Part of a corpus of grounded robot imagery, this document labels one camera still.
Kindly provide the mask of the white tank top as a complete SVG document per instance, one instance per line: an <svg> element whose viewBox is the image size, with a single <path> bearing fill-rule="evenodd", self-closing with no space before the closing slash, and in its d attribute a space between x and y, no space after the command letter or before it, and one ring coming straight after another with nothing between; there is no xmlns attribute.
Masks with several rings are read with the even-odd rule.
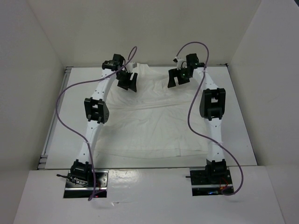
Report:
<svg viewBox="0 0 299 224"><path fill-rule="evenodd" d="M100 131L95 155L162 159L207 153L206 125L193 102L198 82L168 88L168 70L139 64L137 91L113 84L108 122Z"/></svg>

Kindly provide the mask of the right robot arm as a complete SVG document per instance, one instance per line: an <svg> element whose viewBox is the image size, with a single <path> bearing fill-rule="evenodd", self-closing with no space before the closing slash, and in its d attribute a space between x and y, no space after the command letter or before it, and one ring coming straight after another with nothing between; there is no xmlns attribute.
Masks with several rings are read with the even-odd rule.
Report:
<svg viewBox="0 0 299 224"><path fill-rule="evenodd" d="M209 184L218 183L227 172L222 142L221 121L225 112L226 91L219 88L204 71L205 64L199 62L197 54L188 54L186 59L174 58L176 68L169 70L168 88L186 84L194 78L200 84L201 100L199 114L204 119L209 139L205 172L201 176Z"/></svg>

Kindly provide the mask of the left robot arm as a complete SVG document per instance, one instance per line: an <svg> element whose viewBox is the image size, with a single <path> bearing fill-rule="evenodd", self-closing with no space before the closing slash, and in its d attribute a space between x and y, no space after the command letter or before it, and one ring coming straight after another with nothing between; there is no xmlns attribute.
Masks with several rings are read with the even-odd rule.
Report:
<svg viewBox="0 0 299 224"><path fill-rule="evenodd" d="M76 180L81 186L93 184L92 156L95 149L97 137L101 128L107 123L109 110L106 105L106 99L112 83L117 80L117 86L128 91L137 92L137 73L132 70L135 67L129 63L124 69L111 75L125 65L125 58L119 54L114 54L111 60L102 64L102 81L99 81L95 92L89 98L84 99L85 115L87 118L87 129L85 143L82 145L78 158L71 166L70 178Z"/></svg>

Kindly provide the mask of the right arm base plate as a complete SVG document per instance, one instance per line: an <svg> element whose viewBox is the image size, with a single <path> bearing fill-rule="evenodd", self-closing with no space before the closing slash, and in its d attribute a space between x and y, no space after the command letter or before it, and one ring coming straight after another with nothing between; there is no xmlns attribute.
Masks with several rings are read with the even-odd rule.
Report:
<svg viewBox="0 0 299 224"><path fill-rule="evenodd" d="M191 168L186 176L191 181L193 196L217 196L234 193L229 169L217 177L208 177L204 168Z"/></svg>

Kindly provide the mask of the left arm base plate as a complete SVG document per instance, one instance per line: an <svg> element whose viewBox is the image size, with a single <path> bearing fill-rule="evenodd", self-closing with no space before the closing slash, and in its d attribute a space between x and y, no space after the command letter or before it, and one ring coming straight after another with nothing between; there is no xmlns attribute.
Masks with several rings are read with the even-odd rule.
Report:
<svg viewBox="0 0 299 224"><path fill-rule="evenodd" d="M93 174L91 174L91 180L85 181L75 177L71 177L70 172L68 173L69 178L66 179L64 196L63 198L86 198L88 199L93 193ZM107 196L107 185L108 185L108 170L95 170L96 176L96 188L94 198L106 198Z"/></svg>

